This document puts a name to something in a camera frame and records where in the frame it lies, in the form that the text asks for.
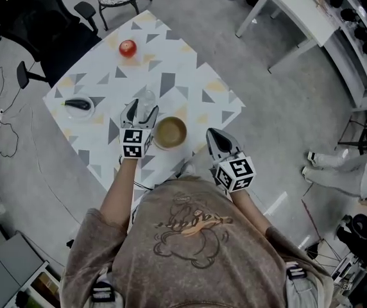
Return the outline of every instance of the cartoon print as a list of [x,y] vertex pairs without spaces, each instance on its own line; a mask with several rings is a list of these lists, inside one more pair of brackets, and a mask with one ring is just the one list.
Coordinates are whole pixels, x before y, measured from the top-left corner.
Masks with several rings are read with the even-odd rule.
[[195,268],[211,267],[222,242],[229,238],[225,227],[230,217],[221,217],[208,210],[204,200],[194,201],[186,196],[175,198],[169,209],[170,218],[155,228],[166,230],[155,235],[153,252],[161,257],[178,257]]

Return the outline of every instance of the eggplant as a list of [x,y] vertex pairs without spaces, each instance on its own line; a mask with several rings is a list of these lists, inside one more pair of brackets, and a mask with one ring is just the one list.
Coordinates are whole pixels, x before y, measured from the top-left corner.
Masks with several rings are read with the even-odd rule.
[[91,108],[91,104],[84,99],[68,99],[64,101],[65,106],[71,106],[74,108],[79,108],[80,110],[89,110]]

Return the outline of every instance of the patterned tabletop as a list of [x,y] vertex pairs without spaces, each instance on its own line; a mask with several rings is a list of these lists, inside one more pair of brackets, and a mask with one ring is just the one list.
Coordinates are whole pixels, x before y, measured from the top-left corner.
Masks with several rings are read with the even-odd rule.
[[[132,39],[137,53],[125,59],[119,44]],[[74,64],[44,97],[61,131],[90,172],[108,190],[119,169],[120,115],[142,92],[155,94],[157,121],[176,116],[187,127],[187,139],[165,151],[155,144],[138,163],[135,181],[153,187],[181,169],[206,145],[209,127],[223,129],[241,113],[242,101],[216,72],[175,32],[149,11],[116,29]],[[88,96],[94,115],[86,121],[69,118],[61,103]],[[134,205],[144,190],[135,186]]]

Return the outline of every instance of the red apple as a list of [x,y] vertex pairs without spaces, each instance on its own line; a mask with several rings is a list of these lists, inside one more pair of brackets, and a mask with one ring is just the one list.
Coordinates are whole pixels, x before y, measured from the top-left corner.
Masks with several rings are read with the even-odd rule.
[[126,58],[131,58],[137,52],[137,44],[132,40],[122,41],[119,45],[119,53]]

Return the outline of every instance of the table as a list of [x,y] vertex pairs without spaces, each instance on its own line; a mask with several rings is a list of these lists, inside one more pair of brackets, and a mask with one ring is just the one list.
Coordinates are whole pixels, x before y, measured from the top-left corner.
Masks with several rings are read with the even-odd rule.
[[[127,39],[138,46],[131,59],[118,52],[119,44]],[[146,187],[178,172],[206,145],[207,128],[224,128],[244,107],[202,57],[152,13],[129,20],[73,65],[44,97],[61,131],[106,190],[119,169],[120,114],[145,90],[157,97],[157,121],[177,116],[188,131],[185,143],[171,151],[151,145],[135,177]],[[61,106],[74,95],[93,100],[95,112],[88,121],[69,119]],[[144,190],[135,188],[134,205],[143,194]]]
[[[236,32],[241,37],[268,0],[259,0]],[[300,28],[306,39],[285,57],[271,66],[270,73],[277,72],[310,48],[322,47],[338,29],[337,24],[319,7],[315,0],[271,0]]]

